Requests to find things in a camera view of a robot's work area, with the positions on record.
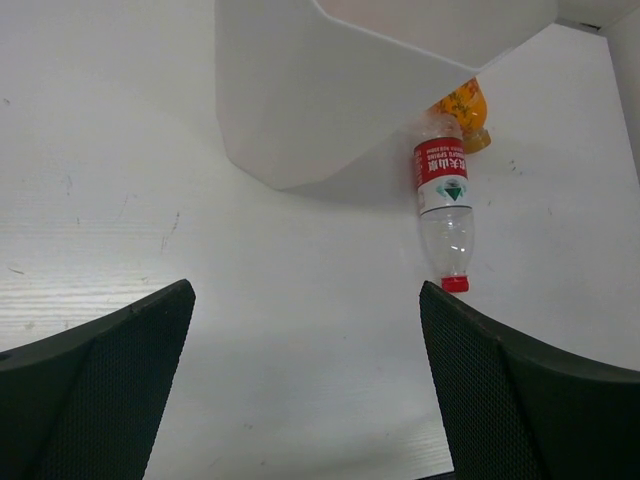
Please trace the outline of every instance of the bottle label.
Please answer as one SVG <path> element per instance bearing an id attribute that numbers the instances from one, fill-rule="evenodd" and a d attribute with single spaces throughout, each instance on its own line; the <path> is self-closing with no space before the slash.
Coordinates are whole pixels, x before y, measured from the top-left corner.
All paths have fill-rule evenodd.
<path id="1" fill-rule="evenodd" d="M 420 215 L 443 207 L 469 207 L 469 180 L 462 140 L 434 138 L 414 151 Z"/>

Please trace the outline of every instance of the plastic water bottle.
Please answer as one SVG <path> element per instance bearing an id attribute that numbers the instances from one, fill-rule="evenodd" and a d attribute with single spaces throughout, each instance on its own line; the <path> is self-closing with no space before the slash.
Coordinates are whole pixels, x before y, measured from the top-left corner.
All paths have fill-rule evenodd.
<path id="1" fill-rule="evenodd" d="M 474 228 L 460 125 L 452 115 L 425 112 L 410 134 L 427 253 L 442 288 L 466 292 Z"/>

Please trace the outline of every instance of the black mesh fabric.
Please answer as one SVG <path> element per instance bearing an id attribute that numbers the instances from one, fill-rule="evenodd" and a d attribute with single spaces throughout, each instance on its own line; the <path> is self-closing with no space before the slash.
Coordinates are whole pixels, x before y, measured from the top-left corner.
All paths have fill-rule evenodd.
<path id="1" fill-rule="evenodd" d="M 480 315 L 427 282 L 422 328 L 457 480 L 547 479 L 499 343 Z"/>
<path id="2" fill-rule="evenodd" d="M 191 319 L 183 287 L 95 338 L 29 478 L 144 476 Z"/>
<path id="3" fill-rule="evenodd" d="M 456 477 L 453 472 L 448 472 L 440 475 L 434 475 L 433 477 L 423 478 L 422 480 L 456 480 Z"/>
<path id="4" fill-rule="evenodd" d="M 639 480 L 638 372 L 544 347 L 542 358 L 504 348 L 552 477 Z"/>

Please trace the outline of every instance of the white plastic bin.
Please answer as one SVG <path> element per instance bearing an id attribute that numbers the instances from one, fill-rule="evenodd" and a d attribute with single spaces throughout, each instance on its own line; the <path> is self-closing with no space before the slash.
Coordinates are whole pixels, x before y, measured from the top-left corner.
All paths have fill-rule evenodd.
<path id="1" fill-rule="evenodd" d="M 227 155 L 277 189 L 323 180 L 556 11 L 556 0 L 217 0 Z"/>

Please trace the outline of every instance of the yellow bottle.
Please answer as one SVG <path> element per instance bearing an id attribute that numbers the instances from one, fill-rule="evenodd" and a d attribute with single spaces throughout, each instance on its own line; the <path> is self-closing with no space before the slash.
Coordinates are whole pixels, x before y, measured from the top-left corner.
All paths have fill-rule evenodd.
<path id="1" fill-rule="evenodd" d="M 491 144 L 489 132 L 484 128 L 487 101 L 475 78 L 451 92 L 429 110 L 450 113 L 458 119 L 462 128 L 464 153 L 476 153 Z"/>

